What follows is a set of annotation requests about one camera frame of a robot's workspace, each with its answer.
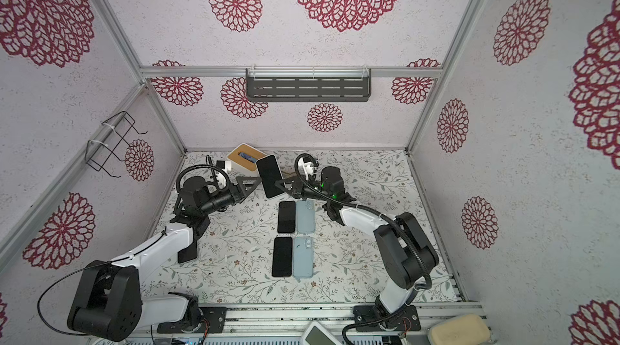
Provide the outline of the light blue phone case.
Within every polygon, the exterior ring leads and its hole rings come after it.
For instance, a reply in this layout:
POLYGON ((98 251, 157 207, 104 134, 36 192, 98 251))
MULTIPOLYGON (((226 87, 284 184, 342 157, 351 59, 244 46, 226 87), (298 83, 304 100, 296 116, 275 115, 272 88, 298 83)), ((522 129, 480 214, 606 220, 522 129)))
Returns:
POLYGON ((295 278, 310 278, 313 275, 314 243, 311 237, 293 239, 292 275, 295 278))
POLYGON ((315 204, 311 200, 295 203, 296 231, 299 234, 311 234, 316 230, 315 204))

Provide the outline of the black phone with screen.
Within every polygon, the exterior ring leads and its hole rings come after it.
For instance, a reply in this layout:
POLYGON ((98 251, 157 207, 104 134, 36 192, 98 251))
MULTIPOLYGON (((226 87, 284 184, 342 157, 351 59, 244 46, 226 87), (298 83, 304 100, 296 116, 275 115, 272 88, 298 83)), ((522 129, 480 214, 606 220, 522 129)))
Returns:
POLYGON ((292 275, 292 256, 293 238, 275 238, 271 275, 273 277, 290 277, 292 275))

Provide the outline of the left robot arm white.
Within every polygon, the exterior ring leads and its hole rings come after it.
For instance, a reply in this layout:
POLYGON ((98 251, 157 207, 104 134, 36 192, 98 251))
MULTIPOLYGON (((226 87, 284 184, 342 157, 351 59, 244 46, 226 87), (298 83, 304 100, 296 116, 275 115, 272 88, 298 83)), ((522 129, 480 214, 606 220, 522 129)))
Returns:
POLYGON ((142 327, 172 325, 192 331, 203 324, 197 297, 170 292, 146 298, 140 286, 168 259, 181 264, 196 259, 210 214, 242 203, 261 183, 258 177, 231 180, 220 169, 213 170, 213 175, 211 180, 178 175, 174 217, 164 230, 117 258, 95 260, 83 270, 69 309, 69 329, 120 342, 142 327))

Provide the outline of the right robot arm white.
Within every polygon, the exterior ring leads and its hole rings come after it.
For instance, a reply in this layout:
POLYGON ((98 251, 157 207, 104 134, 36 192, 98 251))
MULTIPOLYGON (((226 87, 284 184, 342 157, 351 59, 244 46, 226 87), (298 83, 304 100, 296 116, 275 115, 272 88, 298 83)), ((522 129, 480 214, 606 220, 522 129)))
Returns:
POLYGON ((330 220, 373 237, 388 274, 376 298, 376 314, 381 318, 403 314, 419 292, 433 287, 431 272, 439 265, 433 244, 413 214, 389 216, 359 204, 346 191, 339 168, 326 167, 319 176, 318 180, 315 174, 297 172, 274 186, 297 200, 323 201, 330 220))

